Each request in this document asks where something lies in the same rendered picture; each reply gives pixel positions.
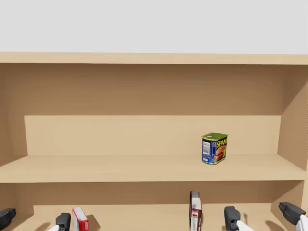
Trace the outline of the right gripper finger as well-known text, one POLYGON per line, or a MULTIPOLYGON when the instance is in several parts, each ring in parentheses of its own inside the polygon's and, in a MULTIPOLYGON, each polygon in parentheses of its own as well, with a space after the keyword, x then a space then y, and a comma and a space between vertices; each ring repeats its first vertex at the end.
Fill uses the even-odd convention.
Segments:
POLYGON ((308 231, 308 216, 306 212, 290 202, 279 202, 283 217, 295 225, 296 231, 308 231))
POLYGON ((224 219, 226 231, 254 231, 241 221, 241 213, 234 206, 224 208, 224 219))

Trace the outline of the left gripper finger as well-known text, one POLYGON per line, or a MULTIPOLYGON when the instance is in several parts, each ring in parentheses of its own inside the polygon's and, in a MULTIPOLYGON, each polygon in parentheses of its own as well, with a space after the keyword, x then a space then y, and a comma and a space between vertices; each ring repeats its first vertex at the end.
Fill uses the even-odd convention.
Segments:
POLYGON ((70 213, 61 213, 56 218, 56 225, 47 231, 70 231, 71 215, 70 213))
POLYGON ((7 208, 0 211, 0 227, 8 227, 16 216, 15 208, 7 208))

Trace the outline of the green and blue rectangular can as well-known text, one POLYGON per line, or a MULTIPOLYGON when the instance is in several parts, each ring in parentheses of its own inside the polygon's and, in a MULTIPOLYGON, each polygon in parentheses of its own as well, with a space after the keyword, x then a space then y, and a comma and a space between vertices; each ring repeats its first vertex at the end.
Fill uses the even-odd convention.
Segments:
POLYGON ((202 136, 202 161, 216 165, 226 158, 228 135, 210 132, 202 136))

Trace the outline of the pale wooden shelf unit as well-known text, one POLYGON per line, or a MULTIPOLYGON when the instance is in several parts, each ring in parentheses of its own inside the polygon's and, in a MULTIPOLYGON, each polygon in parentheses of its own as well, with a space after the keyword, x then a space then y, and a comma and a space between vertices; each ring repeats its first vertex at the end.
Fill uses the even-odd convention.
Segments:
POLYGON ((90 231, 295 231, 307 207, 307 65, 299 54, 0 52, 3 231, 47 231, 81 207, 90 231), (202 136, 228 135, 202 161, 202 136))

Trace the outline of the red and white carton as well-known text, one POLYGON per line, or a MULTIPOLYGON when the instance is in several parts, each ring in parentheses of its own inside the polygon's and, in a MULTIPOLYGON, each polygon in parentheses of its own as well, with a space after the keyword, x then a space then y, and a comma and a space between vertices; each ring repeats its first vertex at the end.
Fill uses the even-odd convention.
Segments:
POLYGON ((81 207, 73 208, 73 231, 89 231, 89 220, 81 207))

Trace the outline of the dark red carton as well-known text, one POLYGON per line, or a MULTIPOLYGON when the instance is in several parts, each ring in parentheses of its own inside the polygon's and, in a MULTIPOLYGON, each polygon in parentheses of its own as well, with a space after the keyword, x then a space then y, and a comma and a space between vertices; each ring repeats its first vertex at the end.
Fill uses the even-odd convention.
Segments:
POLYGON ((202 226, 202 203, 200 192, 190 191, 190 231, 201 231, 202 226))

